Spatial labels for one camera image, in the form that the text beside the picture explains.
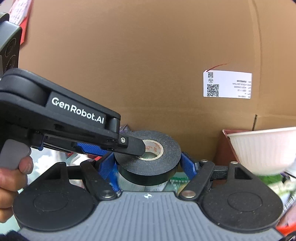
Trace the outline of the person left hand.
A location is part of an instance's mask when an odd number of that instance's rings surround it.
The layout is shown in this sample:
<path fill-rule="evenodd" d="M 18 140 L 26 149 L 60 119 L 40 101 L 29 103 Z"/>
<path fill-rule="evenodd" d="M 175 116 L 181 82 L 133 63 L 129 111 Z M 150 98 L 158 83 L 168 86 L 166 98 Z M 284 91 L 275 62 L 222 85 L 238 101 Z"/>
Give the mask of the person left hand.
<path fill-rule="evenodd" d="M 18 191 L 28 182 L 28 175 L 33 171 L 33 160 L 30 156 L 22 158 L 15 170 L 1 168 L 1 223 L 5 223 L 13 215 L 13 202 Z"/>

